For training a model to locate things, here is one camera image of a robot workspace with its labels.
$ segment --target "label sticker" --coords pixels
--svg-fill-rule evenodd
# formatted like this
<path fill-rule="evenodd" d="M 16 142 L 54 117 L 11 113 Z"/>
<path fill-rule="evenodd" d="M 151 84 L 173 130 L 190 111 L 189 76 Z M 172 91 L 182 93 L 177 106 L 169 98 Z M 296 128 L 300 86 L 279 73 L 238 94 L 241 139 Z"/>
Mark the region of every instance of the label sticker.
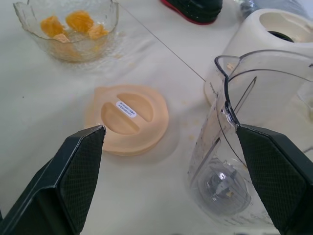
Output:
<path fill-rule="evenodd" d="M 127 104 L 125 104 L 123 101 L 118 101 L 116 105 L 120 110 L 122 110 L 130 118 L 134 118 L 137 116 L 137 113 L 134 110 L 132 110 Z"/>

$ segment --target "shoe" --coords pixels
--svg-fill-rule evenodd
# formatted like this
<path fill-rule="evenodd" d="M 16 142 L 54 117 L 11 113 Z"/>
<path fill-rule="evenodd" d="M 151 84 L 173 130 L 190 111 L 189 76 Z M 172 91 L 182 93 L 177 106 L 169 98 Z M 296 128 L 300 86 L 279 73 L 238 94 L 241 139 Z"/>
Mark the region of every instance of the shoe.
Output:
<path fill-rule="evenodd" d="M 206 25 L 213 23 L 221 12 L 223 0 L 161 0 L 188 21 Z"/>

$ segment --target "red shoe sole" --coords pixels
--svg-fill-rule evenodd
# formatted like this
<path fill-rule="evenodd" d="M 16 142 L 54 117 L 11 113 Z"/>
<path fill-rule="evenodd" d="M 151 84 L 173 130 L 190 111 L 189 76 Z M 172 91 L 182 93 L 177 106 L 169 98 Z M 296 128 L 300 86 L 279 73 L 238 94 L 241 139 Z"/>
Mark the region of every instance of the red shoe sole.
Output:
<path fill-rule="evenodd" d="M 188 21 L 191 22 L 191 23 L 198 24 L 198 25 L 209 25 L 209 24 L 212 24 L 212 23 L 215 22 L 215 20 L 214 20 L 214 21 L 211 21 L 211 22 L 208 22 L 208 23 L 199 23 L 199 22 L 196 22 L 196 21 L 194 21 L 194 20 L 192 20 L 192 19 L 186 17 L 182 12 L 180 12 L 176 7 L 174 7 L 172 4 L 170 4 L 167 0 L 161 0 L 161 2 L 162 2 L 164 5 L 168 6 L 169 8 L 173 9 L 174 11 L 178 12 L 181 16 L 183 16 L 186 20 L 188 20 Z"/>

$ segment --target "clear glass bowl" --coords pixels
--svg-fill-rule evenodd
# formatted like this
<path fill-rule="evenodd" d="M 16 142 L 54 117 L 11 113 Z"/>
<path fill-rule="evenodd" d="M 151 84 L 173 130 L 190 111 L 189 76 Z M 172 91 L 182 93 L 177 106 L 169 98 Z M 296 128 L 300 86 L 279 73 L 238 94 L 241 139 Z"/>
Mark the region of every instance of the clear glass bowl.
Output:
<path fill-rule="evenodd" d="M 94 60 L 101 57 L 114 40 L 118 3 L 112 0 L 28 0 L 27 4 L 17 2 L 13 5 L 23 29 L 43 51 L 57 59 L 69 62 Z M 42 32 L 41 21 L 52 15 L 57 16 L 67 29 L 66 16 L 77 10 L 87 11 L 95 24 L 104 26 L 108 35 L 92 40 L 77 34 L 71 38 L 71 42 L 62 43 Z"/>

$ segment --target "white table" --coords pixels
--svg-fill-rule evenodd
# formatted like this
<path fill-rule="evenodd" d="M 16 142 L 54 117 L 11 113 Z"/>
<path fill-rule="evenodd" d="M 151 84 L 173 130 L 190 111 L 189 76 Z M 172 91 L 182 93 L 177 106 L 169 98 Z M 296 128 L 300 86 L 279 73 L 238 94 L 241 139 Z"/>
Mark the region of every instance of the white table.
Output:
<path fill-rule="evenodd" d="M 103 154 L 82 234 L 261 234 L 220 228 L 198 209 L 185 186 L 190 156 L 209 109 L 203 95 L 207 65 L 239 26 L 230 1 L 208 30 L 185 22 L 169 9 L 161 10 L 157 0 L 146 0 L 143 5 L 144 1 L 123 0 L 127 10 L 120 10 L 120 47 L 111 56 L 82 66 L 62 64 L 40 51 L 23 32 L 12 2 L 2 2 L 0 9 L 3 215 L 64 139 L 83 128 L 84 109 L 95 87 L 140 84 L 165 96 L 170 111 L 168 132 L 144 155 L 125 158 Z M 140 11 L 148 14 L 137 16 Z M 171 22 L 175 22 L 172 31 L 163 31 Z M 171 39 L 179 32 L 185 32 L 184 40 Z"/>

